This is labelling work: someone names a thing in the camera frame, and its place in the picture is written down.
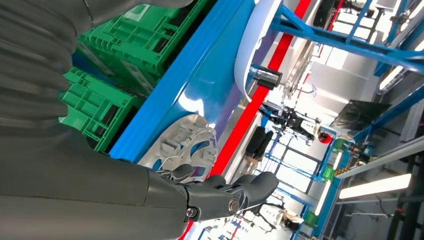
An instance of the blue post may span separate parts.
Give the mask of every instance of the blue post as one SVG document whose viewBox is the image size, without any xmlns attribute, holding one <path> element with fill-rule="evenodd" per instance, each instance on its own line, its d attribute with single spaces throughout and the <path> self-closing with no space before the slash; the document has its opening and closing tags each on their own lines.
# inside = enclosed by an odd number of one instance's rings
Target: blue post
<svg viewBox="0 0 424 240">
<path fill-rule="evenodd" d="M 352 30 L 350 31 L 349 35 L 346 38 L 346 44 L 349 44 L 351 42 L 352 38 L 355 35 L 355 32 L 357 31 L 358 27 L 361 24 L 362 18 L 365 17 L 365 14 L 367 13 L 368 9 L 370 8 L 372 2 L 373 2 L 373 0 L 367 0 L 366 3 L 364 4 L 362 10 L 360 11 L 358 18 L 356 19 L 355 24 L 352 27 Z"/>
</svg>

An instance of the white plastic part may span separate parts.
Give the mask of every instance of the white plastic part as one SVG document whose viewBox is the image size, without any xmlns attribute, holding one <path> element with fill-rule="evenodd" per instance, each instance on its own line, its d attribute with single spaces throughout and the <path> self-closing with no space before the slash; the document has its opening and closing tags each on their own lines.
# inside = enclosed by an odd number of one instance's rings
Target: white plastic part
<svg viewBox="0 0 424 240">
<path fill-rule="evenodd" d="M 235 82 L 241 93 L 251 102 L 246 92 L 246 81 L 255 51 L 261 47 L 262 38 L 267 34 L 277 13 L 281 0 L 255 0 L 256 6 L 247 22 L 234 65 Z"/>
<path fill-rule="evenodd" d="M 199 143 L 209 141 L 209 145 L 192 152 Z M 147 153 L 137 163 L 153 168 L 158 160 L 163 170 L 175 170 L 182 164 L 203 167 L 202 175 L 192 176 L 184 182 L 204 181 L 217 160 L 216 131 L 208 126 L 206 119 L 198 114 L 190 114 L 175 121 L 154 142 Z"/>
</svg>

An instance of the red stripe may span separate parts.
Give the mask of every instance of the red stripe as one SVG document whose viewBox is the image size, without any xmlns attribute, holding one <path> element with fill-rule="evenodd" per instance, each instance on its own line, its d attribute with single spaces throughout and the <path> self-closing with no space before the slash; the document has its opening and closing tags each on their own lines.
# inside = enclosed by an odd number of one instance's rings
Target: red stripe
<svg viewBox="0 0 424 240">
<path fill-rule="evenodd" d="M 296 10 L 294 11 L 294 14 L 296 14 L 299 18 L 303 19 L 310 3 L 311 0 L 300 0 L 299 4 L 296 7 Z M 274 71 L 279 70 L 283 62 L 284 56 L 286 55 L 287 50 L 290 47 L 292 39 L 292 35 L 283 34 L 280 42 L 278 43 L 277 49 L 274 55 L 272 56 L 271 61 L 269 62 L 269 69 Z M 261 106 L 262 102 L 264 102 L 264 99 L 267 96 L 268 92 L 268 88 L 263 86 L 259 86 L 256 89 L 252 97 L 252 102 L 250 102 L 246 106 L 246 109 L 241 114 L 240 119 L 238 120 L 224 147 L 219 153 L 215 165 L 212 167 L 209 175 L 221 175 L 224 172 L 234 152 L 237 150 L 237 147 L 239 146 L 244 135 L 246 134 L 246 131 L 249 129 L 256 113 L 258 112 L 259 107 Z M 187 229 L 178 240 L 184 240 L 192 225 L 192 222 L 188 223 Z"/>
<path fill-rule="evenodd" d="M 259 86 L 257 88 L 252 97 L 252 102 L 247 105 L 246 109 L 241 114 L 240 119 L 238 120 L 237 124 L 234 127 L 234 130 L 232 130 L 231 134 L 228 137 L 228 140 L 226 141 L 221 152 L 219 153 L 218 159 L 216 160 L 215 165 L 213 166 L 209 175 L 221 175 L 224 172 L 227 167 L 227 164 L 229 163 L 234 152 L 239 146 L 240 141 L 245 135 L 246 130 L 249 129 L 250 124 L 256 115 L 256 112 L 258 111 L 259 107 L 267 96 L 268 91 L 268 88 L 264 86 Z"/>
<path fill-rule="evenodd" d="M 328 30 L 329 31 L 331 31 L 333 29 L 334 22 L 336 21 L 337 15 L 339 14 L 340 9 L 342 8 L 342 5 L 343 5 L 344 2 L 345 2 L 345 0 L 340 0 L 340 2 L 338 3 L 338 6 L 337 6 L 337 8 L 335 10 L 335 13 L 332 16 L 330 25 L 328 25 Z"/>
</svg>

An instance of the robotic hand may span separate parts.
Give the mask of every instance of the robotic hand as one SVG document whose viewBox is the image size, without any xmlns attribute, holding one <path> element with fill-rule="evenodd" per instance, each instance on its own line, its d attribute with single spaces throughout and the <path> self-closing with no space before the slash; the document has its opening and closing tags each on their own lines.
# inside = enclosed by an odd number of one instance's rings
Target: robotic hand
<svg viewBox="0 0 424 240">
<path fill-rule="evenodd" d="M 192 166 L 183 164 L 174 171 L 159 171 L 167 180 L 181 182 L 193 174 Z M 233 184 L 226 184 L 221 175 L 204 182 L 177 183 L 187 198 L 186 217 L 191 221 L 204 221 L 229 217 L 238 211 L 263 203 L 277 188 L 279 181 L 270 172 L 257 177 L 244 175 Z"/>
<path fill-rule="evenodd" d="M 192 0 L 0 1 L 0 236 L 2 240 L 168 240 L 188 220 L 231 216 L 263 202 L 271 173 L 227 185 L 223 177 L 181 183 L 94 152 L 59 122 L 59 94 L 77 37 L 138 4 Z"/>
</svg>

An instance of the glossy blue surface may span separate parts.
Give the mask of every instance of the glossy blue surface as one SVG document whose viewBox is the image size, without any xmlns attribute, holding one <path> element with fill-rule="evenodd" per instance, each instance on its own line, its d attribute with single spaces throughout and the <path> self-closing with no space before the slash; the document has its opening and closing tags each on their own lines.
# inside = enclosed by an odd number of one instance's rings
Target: glossy blue surface
<svg viewBox="0 0 424 240">
<path fill-rule="evenodd" d="M 234 60 L 254 8 L 250 0 L 218 0 L 135 118 L 110 151 L 132 163 L 169 125 L 189 113 L 204 116 L 221 135 L 241 93 Z M 269 31 L 256 51 L 261 63 L 277 35 Z"/>
</svg>

